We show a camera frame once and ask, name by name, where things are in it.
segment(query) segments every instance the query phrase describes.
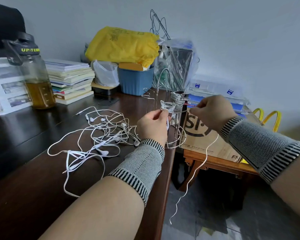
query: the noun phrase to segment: stack of books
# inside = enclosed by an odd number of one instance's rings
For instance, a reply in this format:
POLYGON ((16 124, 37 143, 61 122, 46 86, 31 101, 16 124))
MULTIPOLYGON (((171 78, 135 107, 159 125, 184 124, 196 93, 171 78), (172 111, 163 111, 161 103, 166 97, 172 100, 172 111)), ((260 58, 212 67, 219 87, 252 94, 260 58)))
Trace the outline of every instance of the stack of books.
POLYGON ((89 64, 57 59, 44 62, 57 103, 71 104, 93 94, 95 73, 89 64))

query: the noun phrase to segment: desk surface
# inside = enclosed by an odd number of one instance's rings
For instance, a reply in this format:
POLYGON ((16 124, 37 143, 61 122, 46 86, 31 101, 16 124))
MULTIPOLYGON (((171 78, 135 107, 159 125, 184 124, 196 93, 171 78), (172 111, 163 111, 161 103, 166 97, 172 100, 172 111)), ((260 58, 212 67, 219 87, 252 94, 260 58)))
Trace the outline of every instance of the desk surface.
MULTIPOLYGON (((193 152, 193 151, 190 151, 187 149, 184 149, 183 156, 185 158, 190 158, 190 159, 194 159, 194 160, 198 160, 198 161, 204 161, 206 158, 206 155, 203 153, 193 152)), ((236 170, 247 172, 247 173, 258 174, 256 172, 256 170, 249 164, 237 163, 237 162, 225 160, 225 159, 214 157, 214 156, 208 155, 207 163, 225 166, 228 168, 236 169, 236 170)))
MULTIPOLYGON (((116 96, 119 98, 119 101, 109 109, 123 113, 125 117, 129 118, 130 124, 135 125, 138 119, 146 112, 147 100, 139 96, 125 94, 116 94, 116 96)), ((66 175, 62 174, 62 172, 65 169, 66 154, 49 157, 45 150, 64 134, 74 129, 86 127, 84 113, 81 115, 75 115, 75 113, 93 105, 91 101, 94 104, 98 103, 93 97, 89 99, 90 102, 88 103, 84 101, 78 104, 74 103, 74 108, 71 110, 72 115, 59 113, 58 116, 58 113, 45 113, 44 111, 36 113, 32 109, 28 109, 26 113, 20 111, 22 114, 22 117, 19 118, 20 120, 18 120, 18 115, 13 116, 16 119, 13 125, 17 129, 26 130, 27 127, 20 128, 19 122, 31 118, 30 121, 33 124, 39 124, 39 129, 33 134, 39 133, 17 146, 10 145, 6 152, 0 154, 1 159, 9 164, 8 169, 4 173, 0 173, 0 176, 19 166, 19 168, 0 180, 0 239, 37 239, 75 200, 74 197, 65 194, 63 191, 66 175), (32 119, 33 113, 35 113, 34 117, 38 121, 32 119), (40 128, 42 117, 47 116, 54 116, 56 119, 49 121, 49 123, 43 123, 41 125, 42 128, 40 128), (28 156, 24 161, 21 160, 14 163, 13 160, 15 158, 10 156, 10 153, 14 153, 17 156, 17 160, 22 157, 22 154, 28 156), (38 156, 25 165, 20 166, 22 163, 27 162, 28 158, 33 154, 38 156)), ((55 108, 59 112, 60 110, 68 109, 69 107, 66 106, 55 108)), ((64 141, 53 148, 53 151, 77 148, 77 138, 75 134, 66 137, 64 141)), ((87 148, 90 148, 92 141, 88 137, 82 137, 82 145, 84 144, 86 144, 87 148)), ((134 150, 133 146, 121 146, 120 148, 121 153, 118 157, 105 160, 105 174, 116 168, 122 162, 124 156, 134 150)), ((149 195, 136 239, 160 239, 161 237, 174 152, 175 150, 166 150, 161 173, 149 195)), ((4 167, 5 163, 0 163, 0 170, 4 167)), ((98 160, 86 161, 79 170, 72 173, 67 184, 68 191, 79 195, 84 193, 100 179, 102 172, 103 167, 98 160)))

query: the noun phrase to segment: wooden table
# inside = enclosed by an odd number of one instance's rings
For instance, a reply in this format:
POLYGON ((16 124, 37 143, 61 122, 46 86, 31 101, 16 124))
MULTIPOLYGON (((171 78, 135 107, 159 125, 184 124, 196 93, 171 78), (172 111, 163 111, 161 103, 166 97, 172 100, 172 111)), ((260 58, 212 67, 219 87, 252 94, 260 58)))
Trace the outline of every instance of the wooden table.
MULTIPOLYGON (((193 152, 184 149, 183 153, 185 163, 191 168, 190 173, 187 178, 184 179, 180 187, 180 191, 186 191, 187 183, 190 181, 192 176, 193 179, 189 182, 191 186, 198 175, 199 170, 196 170, 202 162, 205 160, 206 155, 198 152, 193 152)), ((235 209, 242 209, 244 196, 248 189, 251 180, 258 175, 258 173, 253 169, 253 167, 246 163, 237 163, 229 160, 221 159, 218 157, 208 156, 207 161, 204 163, 200 169, 208 170, 209 168, 221 170, 224 172, 232 173, 236 178, 241 179, 241 184, 237 185, 235 188, 235 194, 232 200, 232 206, 235 209)))
MULTIPOLYGON (((116 97, 119 98, 119 101, 109 109, 123 113, 126 118, 129 118, 130 124, 135 125, 145 114, 148 101, 140 96, 120 93, 116 94, 116 97)), ((84 108, 86 106, 78 108, 77 112, 84 108)), ((74 120, 82 119, 84 113, 75 116, 74 120)), ((56 131, 49 133, 49 136, 52 136, 56 131)), ((77 139, 78 134, 67 136, 52 148, 52 153, 60 150, 76 150, 78 148, 77 139)), ((82 136, 80 145, 84 145, 83 150, 91 148, 91 138, 82 136)), ((27 147, 25 150, 31 151, 33 147, 35 145, 27 147)), ((134 150, 134 146, 121 146, 120 148, 119 156, 105 159, 105 175, 115 169, 124 157, 134 150)), ((174 149, 166 150, 161 173, 149 195, 135 239, 159 240, 161 238, 174 153, 174 149)), ((76 198, 63 191, 66 175, 62 172, 65 170, 65 163, 66 153, 50 157, 44 151, 0 180, 0 239, 39 238, 56 218, 75 201, 76 198)), ((102 172, 103 166, 100 161, 87 160, 77 171, 71 173, 67 190, 81 195, 100 179, 102 172)))

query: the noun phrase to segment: blue plastic bin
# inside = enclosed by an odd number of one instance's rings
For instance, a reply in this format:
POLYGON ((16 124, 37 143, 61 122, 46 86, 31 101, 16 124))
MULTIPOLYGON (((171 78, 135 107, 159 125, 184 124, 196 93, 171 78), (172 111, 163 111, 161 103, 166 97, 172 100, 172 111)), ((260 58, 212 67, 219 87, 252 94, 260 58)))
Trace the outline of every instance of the blue plastic bin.
POLYGON ((141 96, 144 88, 151 88, 154 68, 147 71, 133 71, 118 68, 121 91, 126 94, 141 96))

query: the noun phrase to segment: tangled white cable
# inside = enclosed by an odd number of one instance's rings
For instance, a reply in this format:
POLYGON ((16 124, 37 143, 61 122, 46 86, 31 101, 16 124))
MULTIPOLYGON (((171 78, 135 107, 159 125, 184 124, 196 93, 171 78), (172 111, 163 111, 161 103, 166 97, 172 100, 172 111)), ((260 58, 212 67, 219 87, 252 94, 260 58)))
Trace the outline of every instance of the tangled white cable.
POLYGON ((102 161, 102 164, 103 164, 103 173, 101 176, 101 178, 103 178, 103 176, 105 174, 105 169, 106 169, 103 158, 118 156, 120 154, 120 147, 118 146, 119 143, 123 143, 125 145, 135 145, 135 146, 138 146, 140 144, 140 139, 138 138, 138 135, 136 134, 137 126, 129 125, 129 119, 124 118, 124 115, 122 113, 118 113, 118 112, 115 112, 115 111, 109 110, 109 109, 97 110, 94 106, 92 106, 92 107, 88 107, 88 108, 80 111, 76 115, 79 115, 82 112, 84 112, 85 110, 90 109, 90 108, 94 108, 94 110, 85 114, 85 117, 88 121, 89 126, 84 129, 77 129, 75 131, 67 133, 59 141, 57 141, 57 142, 53 143, 51 146, 49 146, 48 151, 47 151, 49 156, 56 156, 62 152, 67 153, 66 165, 65 165, 66 170, 63 172, 63 173, 67 173, 67 178, 64 182, 63 190, 68 195, 71 195, 74 197, 79 197, 79 196, 76 194, 70 193, 66 190, 66 185, 69 180, 70 172, 77 170, 88 159, 90 159, 92 157, 98 157, 102 161), (100 112, 102 112, 102 111, 109 111, 112 113, 112 115, 106 115, 106 114, 101 115, 100 112), (98 116, 95 118, 89 118, 88 115, 91 113, 97 113, 98 116), (94 124, 94 125, 90 124, 90 122, 92 123, 98 118, 100 118, 100 121, 101 121, 99 124, 94 124), (99 137, 95 137, 94 132, 96 130, 103 131, 103 135, 101 135, 99 137), (49 153, 49 150, 52 146, 54 146, 55 144, 62 141, 64 139, 64 137, 66 137, 67 135, 69 135, 71 133, 75 133, 77 131, 82 131, 80 133, 80 136, 77 141, 77 145, 78 145, 80 151, 63 150, 56 154, 49 153), (93 143, 94 143, 94 145, 91 147, 91 149, 89 149, 87 152, 84 152, 79 145, 80 138, 81 138, 82 134, 84 133, 84 131, 91 131, 90 137, 92 138, 93 143), (133 144, 128 142, 129 138, 133 139, 133 141, 134 141, 133 144), (108 155, 109 154, 108 151, 103 151, 103 150, 99 149, 101 146, 116 147, 119 149, 119 152, 116 155, 108 155), (70 156, 74 157, 75 159, 69 164, 70 156))
POLYGON ((185 191, 184 195, 181 196, 181 197, 179 198, 178 202, 176 203, 176 212, 175 212, 175 213, 170 217, 170 219, 169 219, 169 222, 170 222, 171 225, 172 225, 172 223, 171 223, 171 218, 174 217, 175 214, 176 214, 177 211, 178 211, 178 206, 177 206, 177 205, 178 205, 179 201, 181 200, 181 198, 185 197, 185 195, 188 193, 188 184, 192 181, 193 177, 196 175, 196 171, 197 171, 199 168, 201 168, 202 165, 204 165, 204 163, 207 161, 207 159, 208 159, 208 148, 209 148, 213 143, 215 143, 215 142, 218 140, 218 137, 219 137, 219 134, 217 135, 216 139, 215 139, 210 145, 207 146, 207 149, 206 149, 206 159, 203 161, 203 163, 200 164, 199 167, 197 167, 197 168, 195 169, 195 171, 194 171, 194 173, 193 173, 191 179, 190 179, 190 180, 188 181, 188 183, 187 183, 187 190, 185 191))

